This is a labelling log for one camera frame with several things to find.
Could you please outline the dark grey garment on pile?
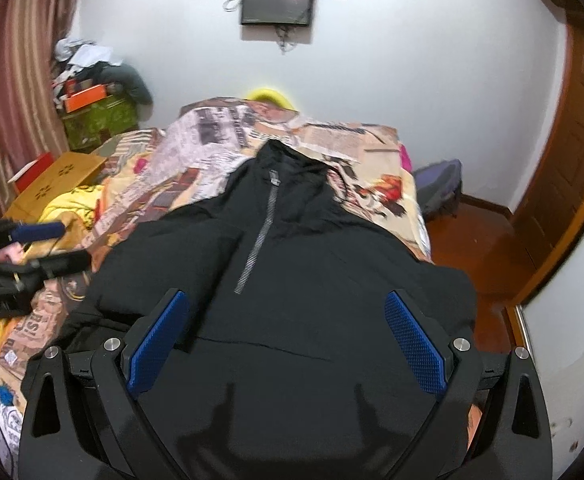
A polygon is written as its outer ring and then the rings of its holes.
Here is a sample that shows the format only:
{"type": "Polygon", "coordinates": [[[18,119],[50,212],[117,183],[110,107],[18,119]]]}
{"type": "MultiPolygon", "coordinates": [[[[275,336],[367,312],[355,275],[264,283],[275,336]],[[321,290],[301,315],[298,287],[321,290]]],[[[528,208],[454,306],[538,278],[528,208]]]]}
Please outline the dark grey garment on pile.
{"type": "Polygon", "coordinates": [[[94,81],[97,84],[119,88],[139,105],[150,106],[153,104],[152,94],[140,73],[126,63],[120,65],[106,62],[97,63],[94,66],[94,81]]]}

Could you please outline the striped red curtain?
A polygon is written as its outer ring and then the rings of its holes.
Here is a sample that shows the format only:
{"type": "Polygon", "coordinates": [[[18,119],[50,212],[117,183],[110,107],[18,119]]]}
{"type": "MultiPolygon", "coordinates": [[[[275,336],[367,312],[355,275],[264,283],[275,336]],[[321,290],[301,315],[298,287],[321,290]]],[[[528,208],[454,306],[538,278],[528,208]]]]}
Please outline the striped red curtain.
{"type": "Polygon", "coordinates": [[[44,153],[68,148],[53,104],[54,57],[68,36],[77,0],[0,0],[0,216],[9,207],[9,179],[44,153]]]}

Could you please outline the newspaper print bed cover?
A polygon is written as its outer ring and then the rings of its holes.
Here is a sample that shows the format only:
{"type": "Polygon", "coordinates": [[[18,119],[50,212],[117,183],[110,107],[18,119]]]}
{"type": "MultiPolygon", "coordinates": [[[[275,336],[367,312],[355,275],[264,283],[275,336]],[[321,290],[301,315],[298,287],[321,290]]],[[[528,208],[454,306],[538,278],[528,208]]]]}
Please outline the newspaper print bed cover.
{"type": "Polygon", "coordinates": [[[429,259],[401,149],[385,126],[252,101],[190,106],[82,239],[91,269],[45,284],[57,282],[60,321],[23,318],[1,364],[28,387],[50,344],[126,330],[179,288],[194,321],[176,346],[207,378],[246,377],[268,353],[317,365],[333,391],[360,382],[376,400],[426,402],[381,328],[386,292],[429,259]]]}

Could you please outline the purple backpack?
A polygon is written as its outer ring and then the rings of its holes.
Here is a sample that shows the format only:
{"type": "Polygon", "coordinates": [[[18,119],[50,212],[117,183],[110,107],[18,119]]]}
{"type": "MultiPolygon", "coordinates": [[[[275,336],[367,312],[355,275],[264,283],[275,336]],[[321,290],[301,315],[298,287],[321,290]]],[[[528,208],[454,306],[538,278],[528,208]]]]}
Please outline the purple backpack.
{"type": "Polygon", "coordinates": [[[445,214],[456,217],[462,195],[462,163],[459,159],[434,162],[417,169],[412,176],[424,220],[445,214]]]}

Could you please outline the yellow blanket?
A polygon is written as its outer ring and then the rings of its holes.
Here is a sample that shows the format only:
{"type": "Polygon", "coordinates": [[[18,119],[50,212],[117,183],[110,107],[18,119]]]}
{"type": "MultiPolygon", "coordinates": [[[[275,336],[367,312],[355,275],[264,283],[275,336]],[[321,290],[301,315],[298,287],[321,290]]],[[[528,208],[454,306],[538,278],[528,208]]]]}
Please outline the yellow blanket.
{"type": "MultiPolygon", "coordinates": [[[[60,221],[65,226],[63,236],[56,240],[43,240],[30,244],[26,249],[22,244],[12,244],[0,250],[0,261],[10,263],[26,263],[30,259],[45,257],[74,249],[98,220],[99,200],[103,191],[102,185],[79,186],[70,192],[63,193],[45,206],[38,223],[60,221]]],[[[51,282],[42,291],[42,298],[35,298],[33,313],[39,311],[49,313],[51,321],[59,322],[63,308],[57,294],[57,282],[51,282]]],[[[20,318],[10,321],[0,321],[0,346],[4,344],[20,318]]]]}

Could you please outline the wooden folding lap desk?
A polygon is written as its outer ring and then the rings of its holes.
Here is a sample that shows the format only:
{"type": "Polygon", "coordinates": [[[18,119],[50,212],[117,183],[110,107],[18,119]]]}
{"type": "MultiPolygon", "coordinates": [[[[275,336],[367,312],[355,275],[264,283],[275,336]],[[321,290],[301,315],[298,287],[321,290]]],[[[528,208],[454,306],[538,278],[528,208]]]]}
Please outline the wooden folding lap desk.
{"type": "Polygon", "coordinates": [[[25,191],[16,194],[4,218],[36,221],[56,197],[78,186],[91,184],[105,163],[104,157],[95,154],[63,153],[25,191]]]}

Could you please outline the green camouflage storage box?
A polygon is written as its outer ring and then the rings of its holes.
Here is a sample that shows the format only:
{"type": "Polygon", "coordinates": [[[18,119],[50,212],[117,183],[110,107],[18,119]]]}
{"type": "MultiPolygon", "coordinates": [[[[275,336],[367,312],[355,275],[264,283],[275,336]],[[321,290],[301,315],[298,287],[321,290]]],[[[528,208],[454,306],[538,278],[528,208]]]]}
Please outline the green camouflage storage box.
{"type": "Polygon", "coordinates": [[[138,127],[136,103],[126,94],[112,94],[61,119],[68,147],[82,153],[91,152],[112,136],[138,127]]]}

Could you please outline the white crumpled paper pile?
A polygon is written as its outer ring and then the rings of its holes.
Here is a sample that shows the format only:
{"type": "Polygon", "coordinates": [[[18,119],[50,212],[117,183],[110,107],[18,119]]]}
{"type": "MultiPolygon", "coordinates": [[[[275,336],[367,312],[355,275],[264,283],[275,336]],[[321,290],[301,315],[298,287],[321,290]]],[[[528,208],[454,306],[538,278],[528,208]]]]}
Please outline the white crumpled paper pile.
{"type": "Polygon", "coordinates": [[[97,63],[120,66],[123,59],[111,47],[99,46],[90,41],[66,37],[54,46],[54,57],[59,63],[88,68],[97,63]]]}

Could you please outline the yellow pillow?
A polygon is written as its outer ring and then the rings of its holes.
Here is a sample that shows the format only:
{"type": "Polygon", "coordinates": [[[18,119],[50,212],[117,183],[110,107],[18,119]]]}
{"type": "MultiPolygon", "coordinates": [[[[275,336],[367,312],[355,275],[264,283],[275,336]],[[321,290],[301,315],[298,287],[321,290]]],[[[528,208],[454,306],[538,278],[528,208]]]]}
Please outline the yellow pillow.
{"type": "Polygon", "coordinates": [[[294,105],[281,92],[268,87],[260,87],[248,92],[246,100],[269,103],[285,110],[295,110],[294,105]]]}

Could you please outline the orange shoe box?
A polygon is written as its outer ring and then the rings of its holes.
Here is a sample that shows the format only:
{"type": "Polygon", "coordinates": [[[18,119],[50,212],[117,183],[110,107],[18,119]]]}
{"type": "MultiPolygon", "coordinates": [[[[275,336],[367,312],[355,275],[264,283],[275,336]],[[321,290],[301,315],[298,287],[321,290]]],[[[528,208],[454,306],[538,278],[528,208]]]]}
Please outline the orange shoe box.
{"type": "Polygon", "coordinates": [[[85,106],[94,104],[106,98],[106,86],[104,84],[96,84],[85,90],[73,93],[64,101],[64,108],[67,113],[76,112],[85,106]]]}

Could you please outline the black zip jacket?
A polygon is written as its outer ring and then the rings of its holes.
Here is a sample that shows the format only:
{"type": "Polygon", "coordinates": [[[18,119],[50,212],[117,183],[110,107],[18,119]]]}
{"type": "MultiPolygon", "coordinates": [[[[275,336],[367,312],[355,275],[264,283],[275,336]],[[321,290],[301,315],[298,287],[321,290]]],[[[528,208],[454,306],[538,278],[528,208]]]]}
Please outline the black zip jacket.
{"type": "Polygon", "coordinates": [[[139,404],[189,479],[386,478],[434,404],[386,297],[474,326],[467,275],[347,212],[328,174],[264,144],[219,196],[138,224],[60,330],[64,353],[97,350],[184,292],[191,322],[139,404]]]}

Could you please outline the red white box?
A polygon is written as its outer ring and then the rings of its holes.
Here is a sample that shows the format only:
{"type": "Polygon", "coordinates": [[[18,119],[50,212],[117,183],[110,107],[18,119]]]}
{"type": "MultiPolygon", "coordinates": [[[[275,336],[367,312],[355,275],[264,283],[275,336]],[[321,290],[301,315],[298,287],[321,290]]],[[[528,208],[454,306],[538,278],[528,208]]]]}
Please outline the red white box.
{"type": "Polygon", "coordinates": [[[8,183],[14,188],[16,194],[25,191],[41,174],[54,163],[53,154],[45,152],[36,159],[31,160],[17,171],[8,183]]]}

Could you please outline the small black wall monitor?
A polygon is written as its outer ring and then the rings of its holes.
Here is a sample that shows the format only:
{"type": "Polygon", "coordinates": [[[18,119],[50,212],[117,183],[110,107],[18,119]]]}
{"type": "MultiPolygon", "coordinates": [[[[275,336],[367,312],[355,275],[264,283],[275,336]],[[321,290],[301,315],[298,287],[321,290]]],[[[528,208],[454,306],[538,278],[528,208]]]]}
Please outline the small black wall monitor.
{"type": "Polygon", "coordinates": [[[314,0],[242,0],[241,24],[306,27],[313,6],[314,0]]]}

